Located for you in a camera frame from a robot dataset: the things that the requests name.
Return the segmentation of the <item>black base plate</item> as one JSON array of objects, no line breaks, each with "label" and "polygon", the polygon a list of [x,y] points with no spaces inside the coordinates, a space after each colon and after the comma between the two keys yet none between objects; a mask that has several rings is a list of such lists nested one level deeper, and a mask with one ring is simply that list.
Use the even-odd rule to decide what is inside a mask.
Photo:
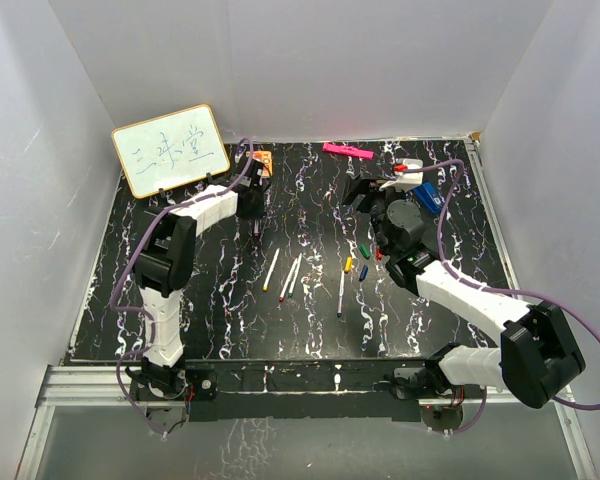
[{"label": "black base plate", "polygon": [[190,362],[190,422],[232,419],[421,419],[436,397],[416,359],[214,360]]}]

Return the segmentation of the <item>orange card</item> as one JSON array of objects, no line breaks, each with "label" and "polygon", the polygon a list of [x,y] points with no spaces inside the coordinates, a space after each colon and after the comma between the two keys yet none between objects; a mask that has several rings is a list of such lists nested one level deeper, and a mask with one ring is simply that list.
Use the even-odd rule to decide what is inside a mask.
[{"label": "orange card", "polygon": [[262,177],[270,178],[273,174],[273,157],[271,151],[256,150],[254,159],[263,164]]}]

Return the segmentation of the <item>yellow pen cap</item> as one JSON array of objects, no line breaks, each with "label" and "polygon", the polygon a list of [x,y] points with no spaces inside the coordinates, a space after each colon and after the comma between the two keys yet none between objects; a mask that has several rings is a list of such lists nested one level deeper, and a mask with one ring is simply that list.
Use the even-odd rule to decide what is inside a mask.
[{"label": "yellow pen cap", "polygon": [[351,270],[352,270],[352,267],[353,267],[353,258],[352,258],[352,257],[348,257],[348,258],[346,259],[346,261],[345,261],[345,265],[344,265],[343,272],[344,272],[345,274],[348,274],[348,273],[350,273],[350,272],[351,272]]}]

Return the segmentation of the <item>small whiteboard wooden frame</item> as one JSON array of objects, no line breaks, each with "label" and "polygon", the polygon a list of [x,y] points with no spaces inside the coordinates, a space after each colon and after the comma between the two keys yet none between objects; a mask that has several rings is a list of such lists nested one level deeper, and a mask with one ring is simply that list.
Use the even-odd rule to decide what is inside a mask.
[{"label": "small whiteboard wooden frame", "polygon": [[136,199],[223,174],[231,166],[206,104],[119,127],[111,139]]}]

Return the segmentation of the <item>blue stapler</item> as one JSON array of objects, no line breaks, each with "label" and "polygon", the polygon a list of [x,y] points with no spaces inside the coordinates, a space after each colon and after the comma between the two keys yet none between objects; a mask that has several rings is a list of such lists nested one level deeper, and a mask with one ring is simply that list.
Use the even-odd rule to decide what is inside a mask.
[{"label": "blue stapler", "polygon": [[417,200],[429,211],[432,215],[439,215],[444,206],[444,199],[438,190],[430,183],[424,182],[414,190],[414,195]]}]

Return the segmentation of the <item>white pen red end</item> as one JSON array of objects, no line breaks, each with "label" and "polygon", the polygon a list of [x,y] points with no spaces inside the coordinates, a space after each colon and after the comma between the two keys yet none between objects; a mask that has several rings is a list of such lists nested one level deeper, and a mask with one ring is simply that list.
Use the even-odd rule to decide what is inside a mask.
[{"label": "white pen red end", "polygon": [[286,298],[286,296],[287,296],[287,292],[288,292],[288,290],[289,290],[289,286],[290,286],[290,283],[291,283],[292,277],[293,277],[293,275],[294,275],[294,273],[295,273],[295,271],[296,271],[296,268],[297,268],[298,261],[299,261],[299,256],[298,256],[298,257],[296,257],[296,258],[294,259],[293,263],[291,264],[290,270],[289,270],[289,272],[288,272],[288,274],[287,274],[287,276],[286,276],[286,279],[285,279],[285,281],[284,281],[284,283],[283,283],[282,290],[281,290],[281,292],[280,292],[280,294],[279,294],[279,303],[282,303],[282,302],[284,302],[284,299],[285,299],[285,298]]}]

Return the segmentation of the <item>white pen yellow end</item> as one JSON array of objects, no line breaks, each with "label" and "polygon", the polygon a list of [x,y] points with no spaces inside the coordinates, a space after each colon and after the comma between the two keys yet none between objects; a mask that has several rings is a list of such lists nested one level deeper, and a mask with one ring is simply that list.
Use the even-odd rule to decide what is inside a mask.
[{"label": "white pen yellow end", "polygon": [[269,265],[269,268],[268,268],[268,271],[267,271],[267,274],[266,274],[266,277],[265,277],[265,281],[264,281],[263,288],[262,288],[263,292],[266,292],[269,289],[271,277],[272,277],[273,271],[275,269],[275,266],[276,266],[277,260],[279,258],[279,255],[280,255],[280,248],[277,248],[276,251],[275,251],[275,253],[274,253],[274,256],[273,256],[273,258],[271,260],[271,263]]}]

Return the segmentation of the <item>white pen blue end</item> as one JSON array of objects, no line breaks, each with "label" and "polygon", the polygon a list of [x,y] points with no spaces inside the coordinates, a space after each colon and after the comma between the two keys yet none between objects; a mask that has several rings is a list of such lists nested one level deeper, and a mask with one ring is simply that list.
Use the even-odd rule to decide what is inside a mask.
[{"label": "white pen blue end", "polygon": [[343,315],[343,298],[344,298],[344,289],[345,289],[345,271],[342,270],[340,272],[340,280],[339,280],[339,291],[338,291],[338,302],[337,302],[337,318],[342,318]]}]

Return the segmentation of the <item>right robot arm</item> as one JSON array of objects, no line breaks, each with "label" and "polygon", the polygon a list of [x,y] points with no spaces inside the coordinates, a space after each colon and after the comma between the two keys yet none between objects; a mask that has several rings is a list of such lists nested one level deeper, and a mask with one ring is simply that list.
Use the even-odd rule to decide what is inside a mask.
[{"label": "right robot arm", "polygon": [[476,326],[491,348],[448,345],[425,362],[426,385],[446,397],[463,385],[506,389],[524,405],[544,406],[584,372],[586,362],[565,314],[557,305],[537,305],[472,287],[472,278],[450,273],[423,242],[426,225],[400,181],[346,178],[342,202],[370,217],[376,244],[391,279]]}]

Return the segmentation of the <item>green pen cap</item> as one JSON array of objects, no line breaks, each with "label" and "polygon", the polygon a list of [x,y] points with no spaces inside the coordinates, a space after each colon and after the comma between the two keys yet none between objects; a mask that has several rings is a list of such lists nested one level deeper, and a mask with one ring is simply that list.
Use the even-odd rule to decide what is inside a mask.
[{"label": "green pen cap", "polygon": [[369,259],[371,257],[371,253],[365,244],[359,245],[359,251],[365,259]]}]

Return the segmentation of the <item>pink plastic clip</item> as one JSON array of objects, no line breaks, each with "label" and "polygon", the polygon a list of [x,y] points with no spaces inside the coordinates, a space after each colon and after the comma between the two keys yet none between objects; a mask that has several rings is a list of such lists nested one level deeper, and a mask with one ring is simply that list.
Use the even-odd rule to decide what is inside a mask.
[{"label": "pink plastic clip", "polygon": [[371,160],[374,157],[373,151],[347,145],[336,145],[330,142],[323,143],[323,151],[330,154],[351,156],[365,160]]}]

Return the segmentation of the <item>white pen green end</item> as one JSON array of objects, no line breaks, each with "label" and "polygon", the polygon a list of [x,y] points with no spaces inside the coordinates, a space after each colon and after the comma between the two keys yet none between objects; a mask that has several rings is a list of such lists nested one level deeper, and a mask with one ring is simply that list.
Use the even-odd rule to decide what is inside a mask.
[{"label": "white pen green end", "polygon": [[291,282],[290,282],[290,285],[289,285],[289,290],[288,290],[288,298],[293,297],[294,289],[295,289],[295,286],[296,286],[296,283],[297,283],[297,279],[298,279],[298,276],[299,276],[300,266],[301,266],[301,263],[302,263],[302,257],[303,257],[303,254],[300,253],[298,255],[296,261],[295,261],[295,268],[293,270],[293,275],[292,275]]}]

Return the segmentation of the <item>aluminium rail frame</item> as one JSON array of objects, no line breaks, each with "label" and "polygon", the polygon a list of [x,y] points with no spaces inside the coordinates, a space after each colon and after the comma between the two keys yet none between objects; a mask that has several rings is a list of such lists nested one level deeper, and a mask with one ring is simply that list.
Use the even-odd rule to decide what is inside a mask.
[{"label": "aluminium rail frame", "polygon": [[386,175],[403,157],[429,166],[459,159],[462,181],[428,180],[453,199],[445,221],[426,216],[426,241],[444,235],[456,268],[495,287],[513,274],[469,139],[376,141],[370,161],[330,156],[316,143],[271,143],[274,182],[263,237],[226,220],[197,246],[183,295],[183,341],[192,368],[214,371],[218,396],[185,414],[143,395],[161,439],[124,399],[117,359],[141,343],[136,317],[108,300],[140,237],[146,202],[120,180],[93,276],[61,365],[45,379],[44,425],[30,449],[36,479],[561,479],[587,478],[560,406],[523,406],[469,387],[454,419],[480,420],[444,439],[428,433],[425,404],[373,385],[414,370],[451,342],[491,339],[449,309],[399,288],[365,260],[367,216],[341,202],[347,174]]}]

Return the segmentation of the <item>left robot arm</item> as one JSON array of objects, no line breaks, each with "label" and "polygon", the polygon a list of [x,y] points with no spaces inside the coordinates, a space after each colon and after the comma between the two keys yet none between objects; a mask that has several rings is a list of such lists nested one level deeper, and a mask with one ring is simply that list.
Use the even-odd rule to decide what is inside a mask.
[{"label": "left robot arm", "polygon": [[210,184],[167,211],[133,266],[146,337],[140,369],[126,373],[159,397],[174,399],[187,388],[180,301],[193,274],[197,238],[230,217],[259,220],[264,216],[270,168],[257,158],[240,165],[242,170],[227,185]]}]

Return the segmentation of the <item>blue pen cap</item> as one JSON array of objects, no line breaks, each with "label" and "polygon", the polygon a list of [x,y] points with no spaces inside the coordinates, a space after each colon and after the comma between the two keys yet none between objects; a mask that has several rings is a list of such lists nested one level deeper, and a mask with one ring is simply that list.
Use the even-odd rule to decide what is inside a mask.
[{"label": "blue pen cap", "polygon": [[363,282],[366,279],[366,277],[368,275],[368,272],[369,272],[369,267],[367,265],[364,265],[362,267],[361,271],[360,271],[360,274],[359,274],[359,281],[360,282]]}]

